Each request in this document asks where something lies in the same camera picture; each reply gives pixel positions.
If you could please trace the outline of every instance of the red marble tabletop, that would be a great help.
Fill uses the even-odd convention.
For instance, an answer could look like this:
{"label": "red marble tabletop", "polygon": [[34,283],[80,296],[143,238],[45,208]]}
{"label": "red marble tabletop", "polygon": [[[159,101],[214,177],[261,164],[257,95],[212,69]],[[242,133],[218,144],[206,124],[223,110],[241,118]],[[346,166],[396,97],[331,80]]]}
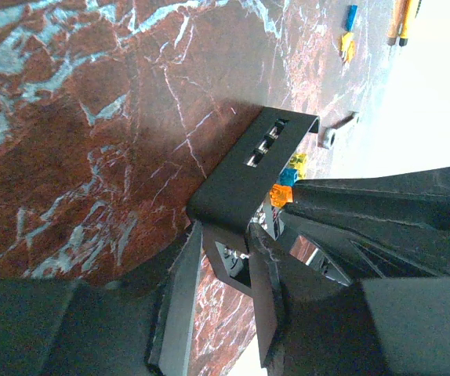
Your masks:
{"label": "red marble tabletop", "polygon": [[[0,0],[0,277],[103,284],[181,233],[261,106],[323,125],[379,103],[392,0]],[[308,136],[310,174],[332,155]],[[227,374],[251,300],[202,260],[190,375]]]}

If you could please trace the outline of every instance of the yellow screwdriver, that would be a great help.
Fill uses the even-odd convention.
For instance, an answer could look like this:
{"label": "yellow screwdriver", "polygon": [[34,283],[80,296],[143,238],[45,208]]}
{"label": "yellow screwdriver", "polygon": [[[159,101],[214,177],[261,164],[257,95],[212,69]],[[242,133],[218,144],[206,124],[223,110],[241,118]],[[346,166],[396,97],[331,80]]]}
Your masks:
{"label": "yellow screwdriver", "polygon": [[408,43],[408,33],[413,24],[413,20],[419,11],[421,0],[408,0],[406,5],[405,20],[403,21],[403,28],[399,34],[399,46],[404,47]]}

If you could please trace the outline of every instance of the orange cube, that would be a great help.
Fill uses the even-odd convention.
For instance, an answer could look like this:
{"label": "orange cube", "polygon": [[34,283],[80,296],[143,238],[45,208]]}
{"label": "orange cube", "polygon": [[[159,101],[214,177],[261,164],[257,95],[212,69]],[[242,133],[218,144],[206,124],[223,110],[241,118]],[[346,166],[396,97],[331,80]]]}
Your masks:
{"label": "orange cube", "polygon": [[270,203],[276,208],[282,208],[287,202],[293,202],[293,191],[290,186],[274,184],[270,189]]}

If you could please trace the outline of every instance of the marble table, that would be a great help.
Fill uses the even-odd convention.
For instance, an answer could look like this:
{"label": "marble table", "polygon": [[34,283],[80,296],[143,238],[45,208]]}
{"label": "marble table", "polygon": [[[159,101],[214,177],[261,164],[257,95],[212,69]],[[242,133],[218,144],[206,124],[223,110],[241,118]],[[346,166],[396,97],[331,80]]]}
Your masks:
{"label": "marble table", "polygon": [[[392,0],[357,4],[344,67],[341,1],[1,0],[0,277],[104,284],[148,260],[261,106],[372,114]],[[324,176],[317,137],[300,150]],[[252,302],[201,267],[189,375],[227,374]]]}

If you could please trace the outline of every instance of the blue object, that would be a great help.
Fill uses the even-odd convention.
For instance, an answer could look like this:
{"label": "blue object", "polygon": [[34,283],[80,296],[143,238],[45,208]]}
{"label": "blue object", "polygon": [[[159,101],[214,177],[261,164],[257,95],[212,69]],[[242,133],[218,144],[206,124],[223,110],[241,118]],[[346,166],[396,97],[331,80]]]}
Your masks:
{"label": "blue object", "polygon": [[349,15],[347,16],[347,23],[346,23],[347,31],[352,31],[352,29],[354,28],[356,13],[357,13],[357,5],[351,5],[349,8]]}
{"label": "blue object", "polygon": [[298,180],[298,170],[295,168],[285,168],[279,175],[279,184],[282,186],[294,186]]}

